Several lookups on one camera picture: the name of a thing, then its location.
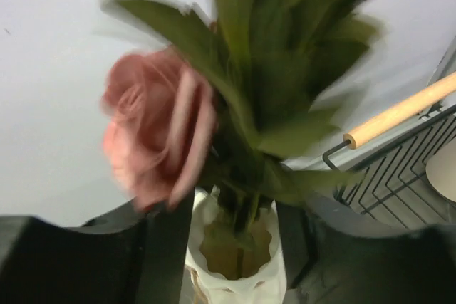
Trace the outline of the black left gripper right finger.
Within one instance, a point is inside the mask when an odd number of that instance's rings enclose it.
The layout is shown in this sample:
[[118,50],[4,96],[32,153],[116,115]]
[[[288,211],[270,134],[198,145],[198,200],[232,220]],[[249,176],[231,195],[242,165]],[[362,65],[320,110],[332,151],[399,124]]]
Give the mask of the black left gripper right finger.
[[395,228],[317,194],[276,208],[297,303],[455,302],[455,226]]

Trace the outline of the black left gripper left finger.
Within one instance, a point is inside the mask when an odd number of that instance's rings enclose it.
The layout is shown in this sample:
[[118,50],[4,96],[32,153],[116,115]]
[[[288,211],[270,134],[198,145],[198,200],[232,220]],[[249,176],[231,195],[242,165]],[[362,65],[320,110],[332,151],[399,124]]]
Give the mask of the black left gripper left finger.
[[193,196],[174,211],[124,204],[79,227],[1,218],[3,303],[178,303]]

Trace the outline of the mauve rose stem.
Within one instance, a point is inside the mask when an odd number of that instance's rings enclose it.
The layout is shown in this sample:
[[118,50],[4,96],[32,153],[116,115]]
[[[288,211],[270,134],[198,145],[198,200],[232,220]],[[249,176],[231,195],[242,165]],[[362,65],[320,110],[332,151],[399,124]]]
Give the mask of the mauve rose stem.
[[174,207],[200,187],[217,198],[218,226],[243,241],[273,203],[303,206],[352,172],[294,170],[336,133],[362,94],[318,97],[381,34],[365,0],[214,0],[216,18],[166,0],[103,0],[104,12],[167,41],[120,58],[102,101],[105,147],[137,208]]

